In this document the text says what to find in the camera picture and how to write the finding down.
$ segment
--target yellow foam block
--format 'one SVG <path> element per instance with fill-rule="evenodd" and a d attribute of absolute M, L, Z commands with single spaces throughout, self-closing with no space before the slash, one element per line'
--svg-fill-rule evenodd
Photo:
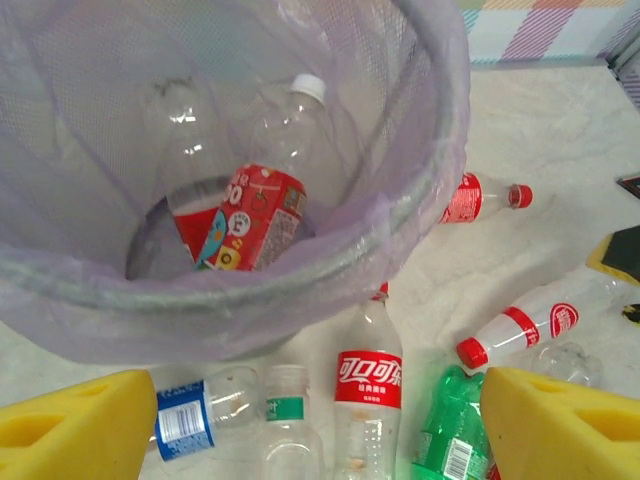
<path fill-rule="evenodd" d="M 0 480 L 135 480 L 156 417 L 144 370 L 0 409 Z"/>
<path fill-rule="evenodd" d="M 640 401 L 490 368 L 480 401 L 503 480 L 640 479 Z"/>

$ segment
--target green plastic bottle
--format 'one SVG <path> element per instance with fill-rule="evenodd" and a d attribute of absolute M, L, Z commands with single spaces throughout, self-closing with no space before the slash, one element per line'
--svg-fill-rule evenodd
<path fill-rule="evenodd" d="M 411 480 L 484 480 L 489 439 L 480 417 L 483 373 L 453 365 L 440 377 L 411 465 Z"/>

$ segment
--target trash bin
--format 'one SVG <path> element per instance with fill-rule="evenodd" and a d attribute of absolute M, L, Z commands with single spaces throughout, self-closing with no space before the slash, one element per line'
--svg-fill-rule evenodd
<path fill-rule="evenodd" d="M 238 152 L 265 85 L 302 72 L 361 141 L 344 204 L 260 272 L 128 275 L 167 193 L 141 92 L 197 80 L 214 140 Z M 92 363 L 225 360 L 286 338 L 398 271 L 457 187 L 468 120 L 452 0 L 0 0 L 0 320 Z"/>

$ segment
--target empty plastic bottle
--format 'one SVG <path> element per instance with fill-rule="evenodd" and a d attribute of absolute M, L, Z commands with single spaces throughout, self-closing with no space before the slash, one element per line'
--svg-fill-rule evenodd
<path fill-rule="evenodd" d="M 622 305 L 636 292 L 631 284 L 583 265 L 521 296 L 475 336 L 460 342 L 458 356 L 467 367 L 479 368 L 555 338 L 581 317 Z"/>
<path fill-rule="evenodd" d="M 527 208 L 533 190 L 527 185 L 506 186 L 491 177 L 465 173 L 439 223 L 469 223 L 485 219 L 503 208 Z"/>
<path fill-rule="evenodd" d="M 247 367 L 222 370 L 205 380 L 161 390 L 155 436 L 162 459 L 250 440 L 259 432 L 263 399 L 258 374 Z"/>
<path fill-rule="evenodd" d="M 161 159 L 159 180 L 169 210 L 195 262 L 208 235 L 219 235 L 212 224 L 237 161 L 206 87 L 195 79 L 154 85 L 143 109 L 149 148 Z"/>
<path fill-rule="evenodd" d="M 585 387 L 598 387 L 602 380 L 602 362 L 571 342 L 544 348 L 533 361 L 533 371 Z"/>
<path fill-rule="evenodd" d="M 433 403 L 420 433 L 411 480 L 484 480 L 489 439 L 480 416 L 484 374 L 472 377 L 454 365 L 433 391 Z"/>
<path fill-rule="evenodd" d="M 353 319 L 338 357 L 335 480 L 395 478 L 402 407 L 402 345 L 389 318 L 388 285 Z"/>
<path fill-rule="evenodd" d="M 311 426 L 309 372 L 299 365 L 267 373 L 267 426 L 260 436 L 261 480 L 324 480 L 322 440 Z"/>
<path fill-rule="evenodd" d="M 226 188 L 220 210 L 196 259 L 225 270 L 260 270 L 293 242 L 307 206 L 334 208 L 344 173 L 327 136 L 324 82 L 298 75 L 284 106 L 258 119 L 249 162 Z"/>

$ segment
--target bottle label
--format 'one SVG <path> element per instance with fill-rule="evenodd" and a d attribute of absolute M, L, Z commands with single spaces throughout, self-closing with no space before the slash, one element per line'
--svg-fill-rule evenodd
<path fill-rule="evenodd" d="M 155 433 L 164 461 L 215 446 L 207 420 L 204 381 L 161 390 L 157 397 Z"/>
<path fill-rule="evenodd" d="M 472 173 L 462 176 L 462 183 L 444 211 L 438 223 L 469 223 L 473 222 L 482 208 L 482 187 L 480 181 Z"/>
<path fill-rule="evenodd" d="M 295 178 L 259 165 L 239 168 L 220 207 L 176 216 L 197 269 L 261 270 L 293 241 L 306 203 Z"/>
<path fill-rule="evenodd" d="M 267 422 L 304 420 L 302 397 L 271 398 L 267 401 Z"/>
<path fill-rule="evenodd" d="M 561 333 L 572 329 L 578 320 L 580 315 L 578 310 L 568 303 L 556 303 L 551 307 L 551 314 L 549 320 L 551 323 L 551 338 L 556 338 Z"/>
<path fill-rule="evenodd" d="M 356 350 L 338 356 L 336 402 L 401 408 L 402 359 L 389 353 Z"/>
<path fill-rule="evenodd" d="M 462 440 L 421 432 L 413 464 L 449 480 L 484 480 L 489 460 Z"/>
<path fill-rule="evenodd" d="M 487 473 L 487 480 L 502 480 L 500 477 L 500 472 L 498 471 L 498 466 L 494 463 L 489 467 L 489 473 Z"/>
<path fill-rule="evenodd" d="M 522 329 L 522 332 L 527 338 L 527 348 L 538 344 L 540 341 L 540 331 L 529 315 L 517 307 L 508 307 L 502 313 L 510 317 Z"/>

